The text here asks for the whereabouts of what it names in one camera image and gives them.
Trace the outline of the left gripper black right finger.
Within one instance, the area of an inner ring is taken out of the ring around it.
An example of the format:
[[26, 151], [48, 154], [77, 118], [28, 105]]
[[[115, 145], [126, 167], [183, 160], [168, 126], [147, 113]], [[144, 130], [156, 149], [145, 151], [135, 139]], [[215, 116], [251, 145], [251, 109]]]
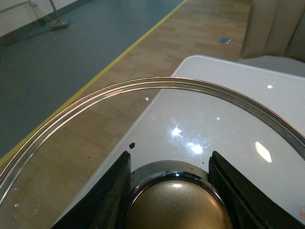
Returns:
[[234, 229], [303, 229], [217, 151], [209, 159], [208, 181], [224, 202]]

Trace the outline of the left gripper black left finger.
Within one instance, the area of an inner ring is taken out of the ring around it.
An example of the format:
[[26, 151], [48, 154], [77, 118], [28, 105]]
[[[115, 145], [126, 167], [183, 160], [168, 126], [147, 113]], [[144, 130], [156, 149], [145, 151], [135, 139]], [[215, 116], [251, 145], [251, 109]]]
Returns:
[[53, 229], [113, 229], [131, 188], [131, 155], [124, 151], [93, 188]]

